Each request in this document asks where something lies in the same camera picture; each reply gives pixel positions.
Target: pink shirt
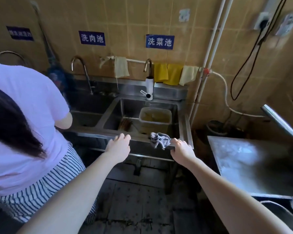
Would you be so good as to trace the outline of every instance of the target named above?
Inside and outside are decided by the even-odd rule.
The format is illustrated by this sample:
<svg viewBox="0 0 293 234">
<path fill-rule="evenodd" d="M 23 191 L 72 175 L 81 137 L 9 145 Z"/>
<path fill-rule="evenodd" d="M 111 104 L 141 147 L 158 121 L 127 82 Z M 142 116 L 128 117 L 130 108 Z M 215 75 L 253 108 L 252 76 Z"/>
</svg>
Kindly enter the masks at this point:
<svg viewBox="0 0 293 234">
<path fill-rule="evenodd" d="M 0 196 L 6 196 L 47 175 L 64 157 L 68 143 L 54 122 L 63 119 L 69 108 L 48 77 L 27 67 L 0 64 L 0 90 L 20 107 L 47 155 L 33 157 L 0 142 Z"/>
</svg>

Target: striped skirt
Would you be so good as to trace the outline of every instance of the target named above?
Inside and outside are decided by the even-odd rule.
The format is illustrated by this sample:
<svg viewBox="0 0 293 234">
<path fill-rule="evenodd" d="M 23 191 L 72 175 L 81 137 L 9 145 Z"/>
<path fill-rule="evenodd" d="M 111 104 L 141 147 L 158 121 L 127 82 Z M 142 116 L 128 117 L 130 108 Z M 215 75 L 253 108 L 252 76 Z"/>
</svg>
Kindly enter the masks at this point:
<svg viewBox="0 0 293 234">
<path fill-rule="evenodd" d="M 0 208 L 13 219 L 22 223 L 27 222 L 52 195 L 85 169 L 82 160 L 69 143 L 66 155 L 54 169 L 26 189 L 12 195 L 1 196 Z M 96 201 L 85 220 L 87 224 L 95 219 Z"/>
</svg>

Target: blue sign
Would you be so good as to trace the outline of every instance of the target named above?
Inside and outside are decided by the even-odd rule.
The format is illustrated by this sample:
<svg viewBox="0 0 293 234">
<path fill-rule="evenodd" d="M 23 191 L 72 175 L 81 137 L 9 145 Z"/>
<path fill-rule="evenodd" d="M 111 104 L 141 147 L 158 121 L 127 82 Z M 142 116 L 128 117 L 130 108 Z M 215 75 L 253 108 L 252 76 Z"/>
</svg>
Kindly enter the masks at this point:
<svg viewBox="0 0 293 234">
<path fill-rule="evenodd" d="M 34 41 L 28 28 L 7 26 L 7 29 L 12 39 Z"/>
<path fill-rule="evenodd" d="M 146 35 L 146 48 L 159 48 L 172 50 L 175 36 L 173 35 Z"/>
<path fill-rule="evenodd" d="M 90 31 L 78 31 L 80 42 L 82 44 L 100 45 L 105 46 L 104 33 L 90 32 Z"/>
</svg>

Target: floor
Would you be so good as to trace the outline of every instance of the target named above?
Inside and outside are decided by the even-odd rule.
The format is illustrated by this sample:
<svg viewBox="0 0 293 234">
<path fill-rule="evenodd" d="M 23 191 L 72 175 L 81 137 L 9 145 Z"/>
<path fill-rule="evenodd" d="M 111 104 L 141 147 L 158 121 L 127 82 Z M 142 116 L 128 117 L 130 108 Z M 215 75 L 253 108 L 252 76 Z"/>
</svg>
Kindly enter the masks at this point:
<svg viewBox="0 0 293 234">
<path fill-rule="evenodd" d="M 133 176 L 133 169 L 125 163 L 112 169 L 98 195 L 96 221 L 82 226 L 79 234 L 216 233 L 218 226 L 223 230 L 209 201 L 198 202 L 189 190 L 187 178 L 177 178 L 172 194 L 165 195 L 164 170 L 143 167 L 140 176 Z M 16 233 L 20 227 L 0 213 L 0 234 Z"/>
</svg>

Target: gray rag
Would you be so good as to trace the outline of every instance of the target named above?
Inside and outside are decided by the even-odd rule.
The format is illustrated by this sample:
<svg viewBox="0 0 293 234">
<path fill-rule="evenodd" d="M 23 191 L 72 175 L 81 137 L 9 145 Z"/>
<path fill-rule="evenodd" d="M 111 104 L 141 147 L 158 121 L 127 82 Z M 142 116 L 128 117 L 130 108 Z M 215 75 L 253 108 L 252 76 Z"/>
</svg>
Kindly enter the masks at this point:
<svg viewBox="0 0 293 234">
<path fill-rule="evenodd" d="M 168 145 L 170 145 L 170 137 L 163 133 L 151 133 L 151 144 L 156 149 L 160 144 L 164 150 Z"/>
</svg>

